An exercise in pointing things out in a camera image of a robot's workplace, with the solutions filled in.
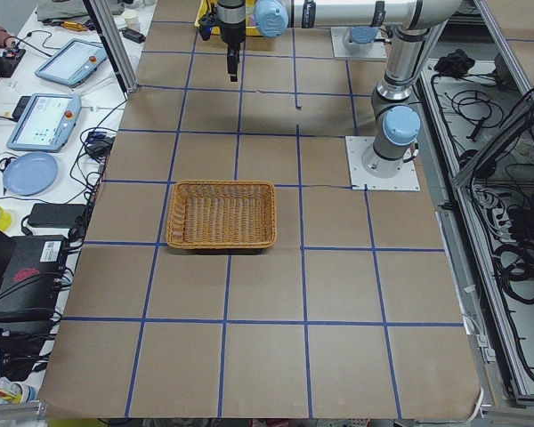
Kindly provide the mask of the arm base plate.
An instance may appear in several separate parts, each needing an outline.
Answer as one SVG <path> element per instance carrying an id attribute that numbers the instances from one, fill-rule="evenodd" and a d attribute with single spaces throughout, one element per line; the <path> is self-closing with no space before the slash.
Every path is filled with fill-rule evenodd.
<path id="1" fill-rule="evenodd" d="M 351 188 L 354 190 L 420 190 L 415 159 L 407 149 L 398 160 L 384 160 L 374 151 L 374 137 L 346 136 Z"/>
<path id="2" fill-rule="evenodd" d="M 387 59 L 385 50 L 387 38 L 383 38 L 377 27 L 334 27 L 331 41 L 335 59 L 383 62 Z"/>

